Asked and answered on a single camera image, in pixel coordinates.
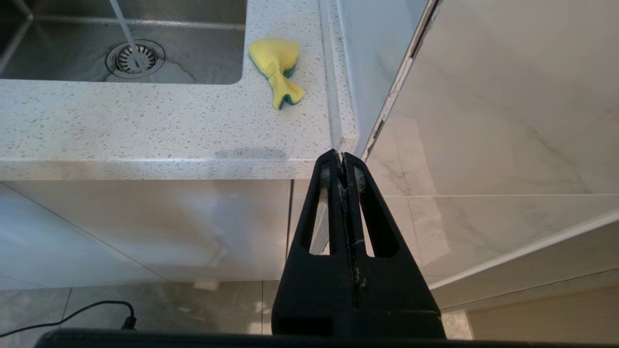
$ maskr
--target sponge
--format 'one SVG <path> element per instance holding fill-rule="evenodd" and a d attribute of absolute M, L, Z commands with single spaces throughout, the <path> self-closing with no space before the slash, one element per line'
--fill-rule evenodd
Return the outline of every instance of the sponge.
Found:
<path fill-rule="evenodd" d="M 273 107 L 281 110 L 284 102 L 294 105 L 305 91 L 288 80 L 295 72 L 299 45 L 280 38 L 263 38 L 249 44 L 249 57 L 267 78 L 273 89 Z"/>

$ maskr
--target quartz countertop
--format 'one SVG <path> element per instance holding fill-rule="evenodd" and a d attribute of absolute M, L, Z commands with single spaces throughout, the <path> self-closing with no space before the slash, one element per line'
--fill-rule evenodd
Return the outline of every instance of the quartz countertop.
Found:
<path fill-rule="evenodd" d="M 0 79 L 0 180 L 309 178 L 357 130 L 335 0 L 249 0 L 245 47 L 301 46 L 297 105 L 271 106 L 245 49 L 232 85 Z"/>

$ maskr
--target countertop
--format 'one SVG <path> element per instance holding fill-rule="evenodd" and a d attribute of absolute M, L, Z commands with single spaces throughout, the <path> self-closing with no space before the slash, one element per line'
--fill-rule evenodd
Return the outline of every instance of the countertop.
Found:
<path fill-rule="evenodd" d="M 245 50 L 232 85 L 0 79 L 0 180 L 309 178 L 357 138 L 335 0 L 249 0 L 245 46 L 301 46 L 297 105 L 272 92 Z"/>

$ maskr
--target stainless steel sink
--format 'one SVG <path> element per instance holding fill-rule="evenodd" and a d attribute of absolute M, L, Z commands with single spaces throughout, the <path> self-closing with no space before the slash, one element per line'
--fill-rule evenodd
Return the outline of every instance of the stainless steel sink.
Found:
<path fill-rule="evenodd" d="M 233 84 L 245 0 L 118 0 L 145 74 L 108 0 L 0 0 L 0 78 Z"/>

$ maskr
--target black clamp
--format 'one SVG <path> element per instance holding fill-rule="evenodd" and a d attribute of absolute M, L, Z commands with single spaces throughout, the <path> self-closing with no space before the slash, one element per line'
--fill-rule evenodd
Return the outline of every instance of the black clamp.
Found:
<path fill-rule="evenodd" d="M 310 254 L 326 194 L 330 255 Z M 361 212 L 374 257 L 365 251 Z M 441 314 L 367 166 L 316 161 L 272 312 L 274 334 L 444 339 Z"/>

